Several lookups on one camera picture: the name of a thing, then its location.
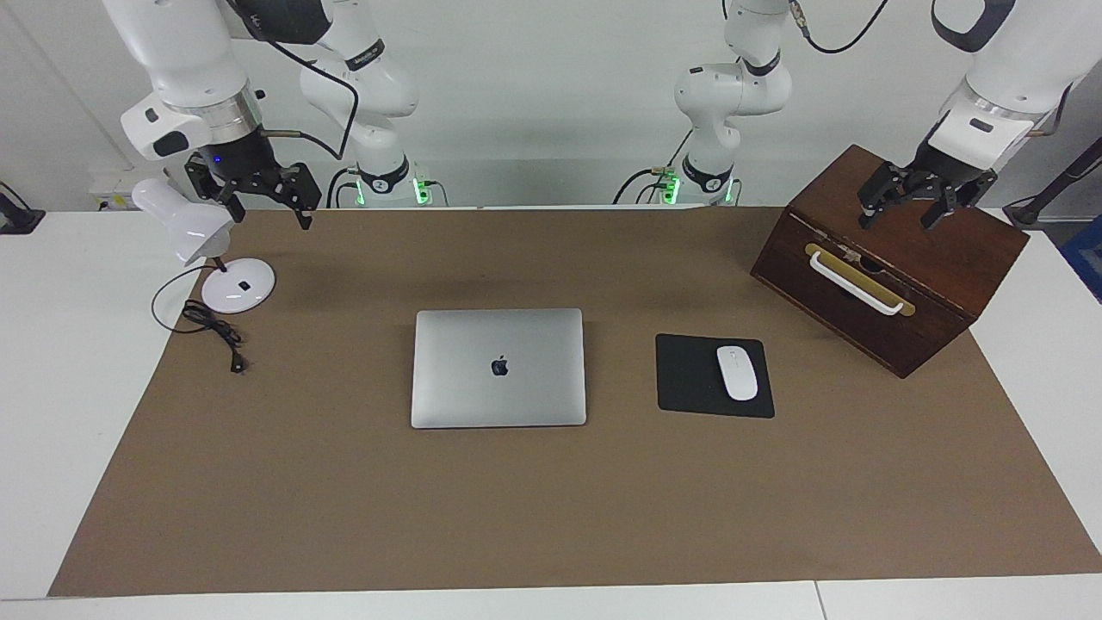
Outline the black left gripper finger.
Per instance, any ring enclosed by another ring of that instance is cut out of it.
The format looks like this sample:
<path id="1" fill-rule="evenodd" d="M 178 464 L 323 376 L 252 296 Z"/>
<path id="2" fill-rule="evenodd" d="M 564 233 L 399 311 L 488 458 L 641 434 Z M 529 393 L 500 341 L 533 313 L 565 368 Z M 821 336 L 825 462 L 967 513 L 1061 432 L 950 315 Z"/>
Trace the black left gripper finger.
<path id="1" fill-rule="evenodd" d="M 922 215 L 922 227 L 933 229 L 937 224 L 953 215 L 958 209 L 975 207 L 992 185 L 997 181 L 997 172 L 982 172 L 976 180 L 954 185 L 947 180 L 937 180 L 934 202 Z"/>
<path id="2" fill-rule="evenodd" d="M 858 227 L 869 229 L 886 208 L 901 204 L 905 199 L 904 180 L 904 168 L 890 162 L 882 162 L 857 192 L 861 203 Z"/>

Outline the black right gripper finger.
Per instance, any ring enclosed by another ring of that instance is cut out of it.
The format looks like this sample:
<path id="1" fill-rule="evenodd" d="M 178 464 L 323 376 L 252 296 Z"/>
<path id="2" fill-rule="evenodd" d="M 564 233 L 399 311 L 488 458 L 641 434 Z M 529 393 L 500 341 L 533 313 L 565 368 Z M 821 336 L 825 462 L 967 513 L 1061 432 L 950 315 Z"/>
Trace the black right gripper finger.
<path id="1" fill-rule="evenodd" d="M 190 157 L 185 162 L 185 171 L 188 173 L 190 184 L 204 202 L 216 202 L 220 204 L 233 217 L 233 222 L 244 222 L 244 204 L 237 197 L 237 182 L 229 181 L 219 185 L 215 181 L 214 174 L 203 157 Z"/>
<path id="2" fill-rule="evenodd" d="M 300 229 L 310 229 L 318 209 L 318 182 L 303 162 L 280 168 L 280 203 L 291 209 Z"/>

